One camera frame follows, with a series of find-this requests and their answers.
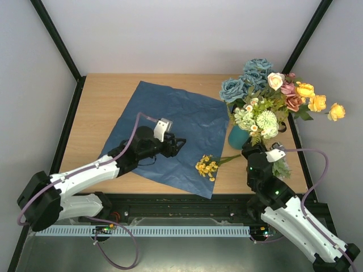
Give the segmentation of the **teal cylindrical vase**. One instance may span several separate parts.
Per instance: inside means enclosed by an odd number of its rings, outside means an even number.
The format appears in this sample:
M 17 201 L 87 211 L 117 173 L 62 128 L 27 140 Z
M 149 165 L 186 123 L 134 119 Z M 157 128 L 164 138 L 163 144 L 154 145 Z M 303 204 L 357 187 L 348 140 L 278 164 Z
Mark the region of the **teal cylindrical vase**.
M 248 131 L 241 129 L 238 125 L 232 127 L 228 136 L 229 145 L 235 150 L 241 150 L 242 146 L 249 139 L 250 134 Z

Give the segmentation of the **green white flower bunch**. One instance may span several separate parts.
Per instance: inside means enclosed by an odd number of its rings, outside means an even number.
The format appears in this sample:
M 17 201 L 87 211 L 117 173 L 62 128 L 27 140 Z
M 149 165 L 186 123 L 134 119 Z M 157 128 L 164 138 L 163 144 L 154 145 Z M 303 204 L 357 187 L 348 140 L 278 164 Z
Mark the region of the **green white flower bunch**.
M 280 91 L 250 92 L 229 106 L 233 125 L 246 131 L 253 145 L 276 137 L 281 123 L 287 117 L 285 96 Z

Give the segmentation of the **small yellow flower sprig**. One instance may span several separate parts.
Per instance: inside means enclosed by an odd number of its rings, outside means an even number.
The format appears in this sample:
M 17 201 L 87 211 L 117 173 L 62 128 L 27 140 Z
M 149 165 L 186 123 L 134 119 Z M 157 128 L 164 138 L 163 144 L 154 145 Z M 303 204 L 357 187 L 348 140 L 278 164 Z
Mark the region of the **small yellow flower sprig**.
M 210 182 L 215 182 L 220 166 L 239 157 L 241 157 L 240 154 L 225 157 L 203 155 L 203 157 L 195 164 L 195 168 L 200 176 L 208 179 Z

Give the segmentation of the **blue wrapping paper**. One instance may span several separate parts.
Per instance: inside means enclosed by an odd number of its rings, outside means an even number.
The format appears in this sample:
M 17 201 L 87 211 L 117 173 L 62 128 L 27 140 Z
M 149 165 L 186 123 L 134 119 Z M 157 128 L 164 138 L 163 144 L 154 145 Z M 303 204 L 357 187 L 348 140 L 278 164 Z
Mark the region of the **blue wrapping paper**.
M 139 82 L 113 127 L 101 155 L 127 140 L 139 112 L 173 122 L 171 132 L 185 145 L 173 158 L 145 159 L 133 173 L 192 194 L 211 198 L 214 183 L 199 175 L 196 163 L 203 155 L 221 156 L 229 123 L 224 102 L 204 95 Z

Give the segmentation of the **pastel purple flower bunch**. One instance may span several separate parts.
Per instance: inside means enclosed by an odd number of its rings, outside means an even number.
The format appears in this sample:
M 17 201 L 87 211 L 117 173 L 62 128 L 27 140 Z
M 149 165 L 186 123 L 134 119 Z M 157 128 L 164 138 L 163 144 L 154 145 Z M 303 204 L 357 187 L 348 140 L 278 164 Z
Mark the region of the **pastel purple flower bunch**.
M 291 177 L 291 170 L 285 158 L 273 163 L 272 172 L 277 178 L 281 180 Z

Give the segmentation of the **black ribbon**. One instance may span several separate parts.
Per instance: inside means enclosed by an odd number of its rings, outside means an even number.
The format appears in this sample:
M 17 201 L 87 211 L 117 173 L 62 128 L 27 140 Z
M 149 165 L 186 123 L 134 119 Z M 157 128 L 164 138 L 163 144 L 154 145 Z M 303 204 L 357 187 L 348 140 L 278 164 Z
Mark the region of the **black ribbon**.
M 279 133 L 284 133 L 287 131 L 287 125 L 284 121 L 280 122 L 279 127 L 278 127 L 278 132 Z

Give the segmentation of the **small pink rose sprig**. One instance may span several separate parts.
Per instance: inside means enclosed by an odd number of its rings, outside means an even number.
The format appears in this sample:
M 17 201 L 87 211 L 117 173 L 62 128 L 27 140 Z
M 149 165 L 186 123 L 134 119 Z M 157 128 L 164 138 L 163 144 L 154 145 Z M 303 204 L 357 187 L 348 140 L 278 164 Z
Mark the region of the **small pink rose sprig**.
M 304 104 L 304 99 L 300 97 L 299 94 L 295 94 L 294 96 L 287 96 L 285 98 L 285 104 L 289 111 L 298 112 L 300 106 Z

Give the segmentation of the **pink rose flower stem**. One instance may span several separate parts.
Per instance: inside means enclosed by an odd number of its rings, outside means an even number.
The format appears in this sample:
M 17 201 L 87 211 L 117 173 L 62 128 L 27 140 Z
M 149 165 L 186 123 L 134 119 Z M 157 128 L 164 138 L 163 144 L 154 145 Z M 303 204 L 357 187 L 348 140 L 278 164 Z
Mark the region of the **pink rose flower stem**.
M 284 74 L 270 73 L 267 76 L 267 82 L 270 88 L 275 91 L 280 90 L 285 96 L 294 96 L 296 94 L 294 83 L 288 82 Z

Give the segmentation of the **blue rose bunch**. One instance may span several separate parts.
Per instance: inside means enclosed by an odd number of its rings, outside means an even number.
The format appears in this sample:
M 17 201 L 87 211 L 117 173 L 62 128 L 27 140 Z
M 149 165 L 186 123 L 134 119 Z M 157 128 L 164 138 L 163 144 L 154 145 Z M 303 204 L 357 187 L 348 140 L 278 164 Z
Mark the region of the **blue rose bunch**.
M 238 79 L 228 79 L 222 82 L 219 95 L 222 101 L 232 103 L 237 99 L 247 97 L 250 88 L 253 94 L 265 88 L 267 76 L 272 72 L 273 64 L 265 58 L 255 58 L 243 66 L 243 74 Z

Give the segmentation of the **yellow rose bunch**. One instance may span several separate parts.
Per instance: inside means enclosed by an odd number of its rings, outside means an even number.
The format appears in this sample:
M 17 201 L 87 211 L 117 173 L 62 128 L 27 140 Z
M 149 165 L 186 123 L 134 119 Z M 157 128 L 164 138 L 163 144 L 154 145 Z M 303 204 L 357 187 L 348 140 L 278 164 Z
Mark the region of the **yellow rose bunch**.
M 308 111 L 321 113 L 327 109 L 326 96 L 317 95 L 312 84 L 296 82 L 296 92 L 301 98 L 308 99 L 307 110 L 304 111 L 305 116 L 309 115 Z M 330 110 L 326 112 L 326 115 L 330 121 L 336 122 L 345 117 L 345 108 L 341 104 L 334 103 L 331 105 Z

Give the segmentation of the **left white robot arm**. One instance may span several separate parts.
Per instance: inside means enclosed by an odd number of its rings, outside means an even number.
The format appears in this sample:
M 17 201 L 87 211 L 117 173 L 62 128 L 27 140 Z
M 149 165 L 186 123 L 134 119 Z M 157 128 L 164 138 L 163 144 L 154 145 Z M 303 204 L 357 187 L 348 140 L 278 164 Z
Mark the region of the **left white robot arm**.
M 43 231 L 55 222 L 80 216 L 98 216 L 107 206 L 100 194 L 79 192 L 102 181 L 118 178 L 136 169 L 141 160 L 158 154 L 174 157 L 186 139 L 165 132 L 158 138 L 147 126 L 140 126 L 131 140 L 123 140 L 96 161 L 64 173 L 35 173 L 17 199 L 20 218 L 35 231 Z

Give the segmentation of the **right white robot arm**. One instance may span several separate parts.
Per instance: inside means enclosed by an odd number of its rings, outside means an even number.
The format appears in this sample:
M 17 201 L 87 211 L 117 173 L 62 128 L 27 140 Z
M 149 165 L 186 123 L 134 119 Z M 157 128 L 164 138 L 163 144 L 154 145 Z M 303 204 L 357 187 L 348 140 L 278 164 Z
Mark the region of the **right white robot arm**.
M 305 198 L 299 198 L 273 174 L 273 164 L 286 152 L 278 143 L 270 150 L 250 140 L 242 146 L 242 156 L 247 159 L 247 186 L 255 193 L 247 202 L 248 217 L 279 231 L 312 262 L 314 271 L 355 270 L 354 260 L 360 249 L 330 232 L 305 208 Z

